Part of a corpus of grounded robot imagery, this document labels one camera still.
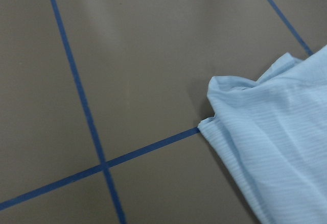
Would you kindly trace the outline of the brown paper table cover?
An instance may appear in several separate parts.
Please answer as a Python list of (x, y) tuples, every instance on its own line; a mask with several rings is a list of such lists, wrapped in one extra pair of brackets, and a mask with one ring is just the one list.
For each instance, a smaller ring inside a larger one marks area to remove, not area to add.
[(208, 83), (325, 45), (326, 0), (1, 0), (1, 223), (257, 223)]

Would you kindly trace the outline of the light blue button-up shirt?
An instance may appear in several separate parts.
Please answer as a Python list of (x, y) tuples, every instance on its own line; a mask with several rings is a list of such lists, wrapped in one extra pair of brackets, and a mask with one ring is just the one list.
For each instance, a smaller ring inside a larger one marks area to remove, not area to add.
[(253, 81), (212, 77), (198, 129), (261, 223), (326, 223), (326, 48)]

